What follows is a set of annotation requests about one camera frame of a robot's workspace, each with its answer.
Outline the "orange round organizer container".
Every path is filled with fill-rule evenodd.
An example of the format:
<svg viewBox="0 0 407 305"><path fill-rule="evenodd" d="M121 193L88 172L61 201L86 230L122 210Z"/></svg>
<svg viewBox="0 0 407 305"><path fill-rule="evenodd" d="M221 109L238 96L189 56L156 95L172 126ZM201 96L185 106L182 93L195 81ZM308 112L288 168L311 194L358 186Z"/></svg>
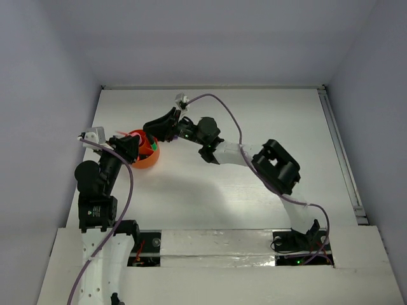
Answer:
<svg viewBox="0 0 407 305"><path fill-rule="evenodd" d="M160 156L160 148L158 145L157 139L149 134L146 134L143 130L133 130L128 132L128 135L132 135L133 133L139 133L142 136L142 144L139 146L139 156L135 163L132 166L136 169L147 169L151 168L156 164L158 158ZM155 138L156 144L158 149L156 151L152 150L150 145L150 140Z"/></svg>

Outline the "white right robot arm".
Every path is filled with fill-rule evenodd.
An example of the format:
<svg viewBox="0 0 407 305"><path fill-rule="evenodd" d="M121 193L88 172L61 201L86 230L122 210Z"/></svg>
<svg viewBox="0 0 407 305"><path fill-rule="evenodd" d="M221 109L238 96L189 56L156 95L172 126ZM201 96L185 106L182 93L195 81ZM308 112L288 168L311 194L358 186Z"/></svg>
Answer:
<svg viewBox="0 0 407 305"><path fill-rule="evenodd" d="M202 117L194 123L176 108L145 123L143 130L160 142L170 142L178 137L200 144L198 153L207 163L240 165L253 170L264 185L280 198L290 220L289 232L279 238L276 246L287 252L315 248L319 221L310 215L307 203L292 196L300 181L300 165L276 140L270 139L261 146L228 142L219 136L220 129L214 118Z"/></svg>

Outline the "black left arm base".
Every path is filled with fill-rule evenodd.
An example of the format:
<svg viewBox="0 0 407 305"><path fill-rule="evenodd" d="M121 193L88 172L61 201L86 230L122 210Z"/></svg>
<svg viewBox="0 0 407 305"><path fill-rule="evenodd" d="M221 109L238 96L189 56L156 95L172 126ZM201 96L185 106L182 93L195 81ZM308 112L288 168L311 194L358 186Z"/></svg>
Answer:
<svg viewBox="0 0 407 305"><path fill-rule="evenodd" d="M130 252L127 266L135 268L160 267L161 231L141 231L140 243Z"/></svg>

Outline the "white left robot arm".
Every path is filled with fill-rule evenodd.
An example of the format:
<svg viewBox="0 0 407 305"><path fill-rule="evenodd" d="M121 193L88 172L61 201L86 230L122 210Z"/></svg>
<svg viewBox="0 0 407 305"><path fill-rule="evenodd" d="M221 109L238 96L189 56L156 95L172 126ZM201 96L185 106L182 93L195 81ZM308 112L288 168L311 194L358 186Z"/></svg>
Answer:
<svg viewBox="0 0 407 305"><path fill-rule="evenodd" d="M139 156L140 135L92 141L90 132L78 140L100 156L98 162L80 163L77 181L82 267L72 285L68 304L123 304L120 285L130 251L141 243L139 225L118 214L111 194L123 166L130 172Z"/></svg>

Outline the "green cap highlighter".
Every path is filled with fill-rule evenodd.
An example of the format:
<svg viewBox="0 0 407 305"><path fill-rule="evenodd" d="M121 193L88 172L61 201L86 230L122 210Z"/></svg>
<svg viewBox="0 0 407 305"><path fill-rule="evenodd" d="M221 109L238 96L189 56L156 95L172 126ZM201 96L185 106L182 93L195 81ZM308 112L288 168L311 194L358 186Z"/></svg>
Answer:
<svg viewBox="0 0 407 305"><path fill-rule="evenodd" d="M156 144L156 140L154 137L150 140L150 145L151 145L152 150L156 151L158 149L158 146Z"/></svg>

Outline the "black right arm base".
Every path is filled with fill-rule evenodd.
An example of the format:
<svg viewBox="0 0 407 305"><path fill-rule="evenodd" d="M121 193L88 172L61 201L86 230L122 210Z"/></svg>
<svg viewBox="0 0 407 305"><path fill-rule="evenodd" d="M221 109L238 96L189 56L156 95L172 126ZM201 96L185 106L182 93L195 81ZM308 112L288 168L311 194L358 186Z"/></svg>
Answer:
<svg viewBox="0 0 407 305"><path fill-rule="evenodd" d="M325 242L326 231L320 230L310 241L300 238L293 231L275 231L270 248L275 253L276 266L302 266L317 254L306 266L334 266L331 245Z"/></svg>

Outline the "pink patterned tube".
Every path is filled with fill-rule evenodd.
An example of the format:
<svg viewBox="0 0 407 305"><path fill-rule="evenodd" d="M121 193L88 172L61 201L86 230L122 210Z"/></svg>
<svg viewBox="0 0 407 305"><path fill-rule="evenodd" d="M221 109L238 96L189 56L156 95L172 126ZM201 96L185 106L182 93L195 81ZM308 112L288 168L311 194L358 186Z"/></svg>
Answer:
<svg viewBox="0 0 407 305"><path fill-rule="evenodd" d="M137 133L137 132L133 133L132 137L137 140L138 146L140 146L142 144L142 136L139 133Z"/></svg>

